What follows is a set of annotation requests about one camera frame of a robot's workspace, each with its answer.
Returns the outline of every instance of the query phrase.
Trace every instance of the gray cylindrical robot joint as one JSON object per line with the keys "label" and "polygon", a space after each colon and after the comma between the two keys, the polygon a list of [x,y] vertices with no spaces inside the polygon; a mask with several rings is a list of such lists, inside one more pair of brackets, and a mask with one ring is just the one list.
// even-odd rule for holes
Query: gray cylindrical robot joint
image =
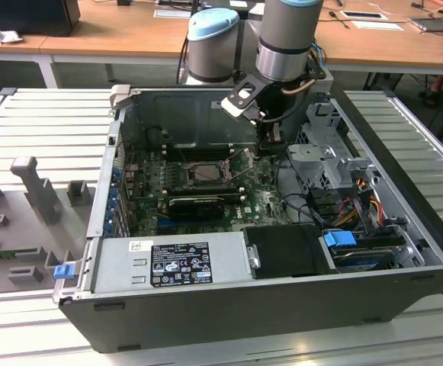
{"label": "gray cylindrical robot joint", "polygon": [[238,37],[236,11],[213,8],[189,21],[189,75],[201,82],[228,80],[233,74]]}
{"label": "gray cylindrical robot joint", "polygon": [[304,72],[322,6],[322,0],[265,3],[256,64],[263,76],[286,82]]}

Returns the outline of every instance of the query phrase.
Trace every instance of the table leg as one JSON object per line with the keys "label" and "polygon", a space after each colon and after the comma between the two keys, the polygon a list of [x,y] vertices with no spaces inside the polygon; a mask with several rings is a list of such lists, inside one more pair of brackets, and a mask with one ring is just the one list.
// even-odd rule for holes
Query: table leg
{"label": "table leg", "polygon": [[109,82],[115,82],[116,79],[114,78],[114,72],[113,72],[113,66],[110,63],[106,63],[106,75],[108,76]]}
{"label": "table leg", "polygon": [[62,88],[56,66],[50,55],[40,55],[36,63],[40,67],[41,75],[47,88]]}
{"label": "table leg", "polygon": [[372,90],[380,78],[380,72],[369,72],[367,80],[365,80],[364,88],[362,90]]}

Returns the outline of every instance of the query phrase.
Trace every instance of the sticker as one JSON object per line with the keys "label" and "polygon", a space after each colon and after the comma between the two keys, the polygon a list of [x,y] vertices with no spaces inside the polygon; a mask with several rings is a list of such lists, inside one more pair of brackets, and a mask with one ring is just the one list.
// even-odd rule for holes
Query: sticker
{"label": "sticker", "polygon": [[353,25],[358,29],[380,29],[383,31],[404,31],[395,23],[384,23],[382,21],[352,21]]}
{"label": "sticker", "polygon": [[212,101],[211,102],[211,109],[221,109],[221,102],[220,101]]}
{"label": "sticker", "polygon": [[235,0],[230,0],[231,6],[236,6],[237,8],[248,8],[248,4],[246,2],[238,2]]}
{"label": "sticker", "polygon": [[149,252],[153,240],[135,240],[130,242],[130,252]]}
{"label": "sticker", "polygon": [[213,282],[207,242],[150,245],[153,287],[171,287]]}

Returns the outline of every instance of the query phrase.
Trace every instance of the floor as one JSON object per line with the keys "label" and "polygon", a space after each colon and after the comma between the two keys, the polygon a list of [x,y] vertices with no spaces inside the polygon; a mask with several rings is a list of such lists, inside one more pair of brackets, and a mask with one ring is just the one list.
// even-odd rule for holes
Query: floor
{"label": "floor", "polygon": [[[113,67],[117,78],[115,83],[142,87],[175,84],[175,66],[115,65]],[[110,88],[114,84],[108,82],[105,67],[100,64],[60,63],[58,72],[64,88]],[[333,72],[332,74],[335,80],[347,90],[361,90],[367,77],[364,72]],[[382,83],[389,83],[389,81],[383,80]],[[423,85],[423,75],[405,75],[395,92],[421,122],[433,133],[437,133],[443,123],[443,106],[439,110],[434,110],[422,104],[418,93],[424,89]],[[36,64],[0,61],[0,89],[7,86],[44,88],[45,84]]]}

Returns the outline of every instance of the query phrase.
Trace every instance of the motherboard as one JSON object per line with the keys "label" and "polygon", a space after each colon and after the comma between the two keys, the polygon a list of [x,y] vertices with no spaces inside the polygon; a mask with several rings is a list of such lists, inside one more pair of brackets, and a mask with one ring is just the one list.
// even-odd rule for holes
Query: motherboard
{"label": "motherboard", "polygon": [[127,154],[136,236],[240,231],[290,223],[274,186],[274,158],[251,148],[139,150]]}

